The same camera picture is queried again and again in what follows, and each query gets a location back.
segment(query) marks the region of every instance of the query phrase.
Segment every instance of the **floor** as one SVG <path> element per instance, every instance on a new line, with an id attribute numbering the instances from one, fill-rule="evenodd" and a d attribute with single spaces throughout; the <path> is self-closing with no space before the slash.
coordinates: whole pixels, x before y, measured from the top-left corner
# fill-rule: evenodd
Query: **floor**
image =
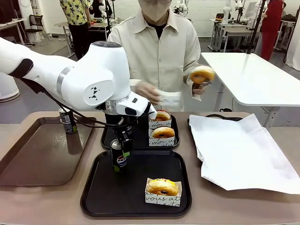
<path id="1" fill-rule="evenodd" d="M 202 52 L 210 52 L 207 47 L 209 38 L 200 38 Z M 68 48 L 66 41 L 59 41 L 58 38 L 52 38 L 50 44 L 43 47 L 35 46 L 32 50 L 41 54 L 53 54 L 58 56 L 68 56 Z M 300 79 L 300 72 L 287 66 L 283 63 L 283 54 L 274 52 L 271 58 L 271 63 Z M 200 58 L 200 63 L 205 63 L 204 59 Z M 44 94 L 35 94 L 29 87 L 19 80 L 16 80 L 20 90 L 20 97 L 15 100 L 0 104 L 0 124 L 21 123 L 30 113 L 37 111 L 56 111 L 59 107 Z M 220 81 L 215 80 L 211 86 L 202 95 L 202 102 L 191 99 L 185 94 L 185 111 L 187 112 L 210 112 L 214 108 Z M 221 103 L 221 108 L 230 108 L 236 112 L 255 113 L 261 123 L 267 117 L 267 114 L 260 107 L 245 107 L 233 100 L 232 95 L 225 90 L 224 97 Z M 300 108 L 282 108 L 277 116 L 274 126 L 276 127 L 300 127 Z"/>

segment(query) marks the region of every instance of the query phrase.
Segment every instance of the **red outfit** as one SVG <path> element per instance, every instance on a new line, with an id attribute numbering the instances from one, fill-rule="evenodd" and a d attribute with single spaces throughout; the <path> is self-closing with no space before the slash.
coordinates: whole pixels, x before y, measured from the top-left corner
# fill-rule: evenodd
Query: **red outfit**
<path id="1" fill-rule="evenodd" d="M 278 30 L 281 23 L 281 15 L 283 10 L 282 0 L 271 0 L 268 4 L 266 12 L 267 18 L 262 22 L 262 53 L 261 57 L 267 61 L 270 60 L 273 46 L 278 36 Z"/>

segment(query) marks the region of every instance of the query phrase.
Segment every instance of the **hand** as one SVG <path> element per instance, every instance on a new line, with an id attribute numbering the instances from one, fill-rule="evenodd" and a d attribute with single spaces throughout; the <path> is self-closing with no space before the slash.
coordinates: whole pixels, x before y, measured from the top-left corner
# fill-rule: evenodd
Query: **hand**
<path id="1" fill-rule="evenodd" d="M 206 91 L 206 86 L 203 87 L 200 84 L 193 83 L 192 92 L 193 92 L 194 95 L 204 94 L 205 91 Z"/>
<path id="2" fill-rule="evenodd" d="M 145 97 L 148 99 L 153 105 L 159 104 L 159 93 L 157 89 L 147 82 L 141 81 L 135 87 L 136 94 Z"/>

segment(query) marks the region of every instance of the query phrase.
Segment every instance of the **brown tray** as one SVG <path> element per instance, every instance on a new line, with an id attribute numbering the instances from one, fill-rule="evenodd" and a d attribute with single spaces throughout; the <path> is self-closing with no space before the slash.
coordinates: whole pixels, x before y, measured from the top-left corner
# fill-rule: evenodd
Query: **brown tray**
<path id="1" fill-rule="evenodd" d="M 79 121 L 88 123 L 83 118 Z M 77 127 L 78 132 L 66 135 L 60 117 L 36 120 L 0 161 L 0 186 L 68 183 L 92 132 L 92 128 L 81 124 Z"/>

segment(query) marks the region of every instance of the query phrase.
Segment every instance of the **chair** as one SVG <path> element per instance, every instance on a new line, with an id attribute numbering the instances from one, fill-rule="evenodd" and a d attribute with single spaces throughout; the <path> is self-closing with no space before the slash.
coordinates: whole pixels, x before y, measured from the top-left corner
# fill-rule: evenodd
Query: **chair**
<path id="1" fill-rule="evenodd" d="M 47 45 L 47 44 L 50 43 L 50 38 L 49 38 L 49 36 L 47 35 L 47 33 L 44 29 L 44 26 L 42 24 L 42 19 L 43 19 L 42 15 L 30 15 L 29 16 L 29 24 L 30 24 L 31 29 L 26 29 L 25 32 L 26 32 L 26 34 L 36 35 L 37 40 L 38 40 L 38 33 L 44 31 L 47 38 L 48 38 L 48 40 L 49 40 L 48 43 L 44 44 L 44 45 Z"/>

